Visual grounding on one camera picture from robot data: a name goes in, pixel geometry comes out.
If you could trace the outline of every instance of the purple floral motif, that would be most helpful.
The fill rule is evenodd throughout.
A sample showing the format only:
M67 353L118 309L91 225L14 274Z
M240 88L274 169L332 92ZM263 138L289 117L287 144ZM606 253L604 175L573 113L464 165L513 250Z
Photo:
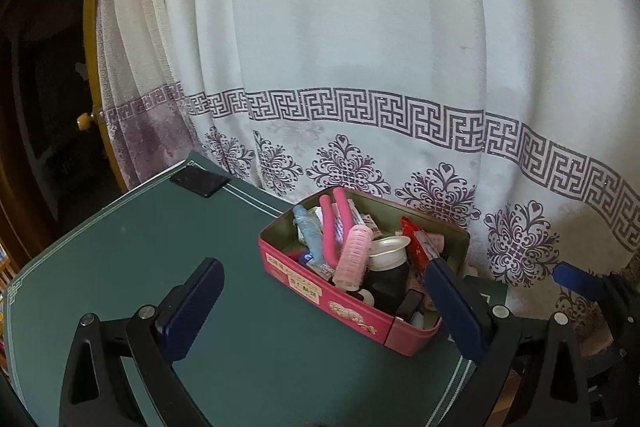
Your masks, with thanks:
M391 193L382 172L374 169L373 158L364 156L344 134L335 135L335 142L329 142L327 149L318 149L318 156L320 159L306 170L318 187L340 185L378 196Z
M542 215L543 207L537 201L526 206L507 203L504 211L486 214L484 223L489 227L490 270L496 280L512 286L530 287L542 281L558 263L559 251L554 245L557 233L549 234L551 224Z
M251 162L255 158L254 151L247 150L238 138L227 138L215 125L204 137L218 165L238 178L249 176Z
M588 270L591 275L596 275L591 269ZM561 311L572 323L580 321L584 314L593 307L593 303L590 303L579 293L574 293L570 289L561 287L558 301L556 301L556 310Z
M254 131L254 138L258 150L262 183L277 195L284 196L293 190L295 182L304 175L305 171L293 161L291 156L285 154L282 145L271 145L271 141L265 140L257 131Z
M413 182L396 188L396 198L407 206L464 229L469 219L479 219L480 210L474 207L476 186L467 187L467 181L456 174L453 165L441 163L437 170L414 172L411 178Z

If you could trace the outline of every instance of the blue plastic item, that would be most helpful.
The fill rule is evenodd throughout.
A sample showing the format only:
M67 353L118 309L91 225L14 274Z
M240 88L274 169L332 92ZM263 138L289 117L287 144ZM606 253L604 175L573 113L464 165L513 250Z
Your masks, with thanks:
M318 221L309 216L306 208L301 204L293 207L293 218L315 263L324 264L324 258L322 257L322 231L318 226Z
M441 258L427 263L424 285L462 356L479 364L492 335L487 302L475 292L467 291Z
M576 292L590 301L599 301L606 296L604 281L601 277L562 261L554 268L554 281Z
M306 263L311 261L314 258L313 255L309 253L309 251L305 251L300 257L298 257L298 264L302 264L302 266L306 266Z
M168 363L187 356L224 285L222 263L207 257L184 284L172 288L162 300L155 326L162 357Z

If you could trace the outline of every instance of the cabinet knob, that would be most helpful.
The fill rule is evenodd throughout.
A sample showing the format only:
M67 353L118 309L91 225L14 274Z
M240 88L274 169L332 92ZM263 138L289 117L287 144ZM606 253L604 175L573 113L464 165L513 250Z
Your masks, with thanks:
M99 107L93 108L91 114L83 113L78 116L78 129L80 131L88 131L94 123L104 122L104 115Z
M89 115L88 113L83 113L78 116L78 129L80 131L88 131L91 127L91 124L94 123L93 113Z

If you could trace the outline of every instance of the bottle cap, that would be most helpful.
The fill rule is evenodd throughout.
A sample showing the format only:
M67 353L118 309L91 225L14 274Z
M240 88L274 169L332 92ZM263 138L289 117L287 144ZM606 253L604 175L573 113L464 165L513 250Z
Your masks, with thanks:
M374 272L391 270L406 263L406 247L411 239L405 235L393 235L372 241L367 266Z

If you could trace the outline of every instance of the pink tin box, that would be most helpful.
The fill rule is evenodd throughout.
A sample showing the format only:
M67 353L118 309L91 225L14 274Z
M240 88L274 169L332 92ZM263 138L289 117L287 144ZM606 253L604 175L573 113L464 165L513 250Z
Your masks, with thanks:
M319 206L319 198L330 194L326 188L300 202L305 208ZM361 214L370 214L385 235L400 229L400 218L406 216L425 232L441 233L445 237L443 256L457 272L469 246L465 230L433 216L401 204L369 194L347 190ZM264 269L277 280L306 298L325 313L334 316L357 332L403 355L415 355L440 328L436 312L426 312L425 328L418 329L399 317L392 317L338 290L324 279L287 256L305 250L298 241L293 213L288 210L260 232L258 239Z

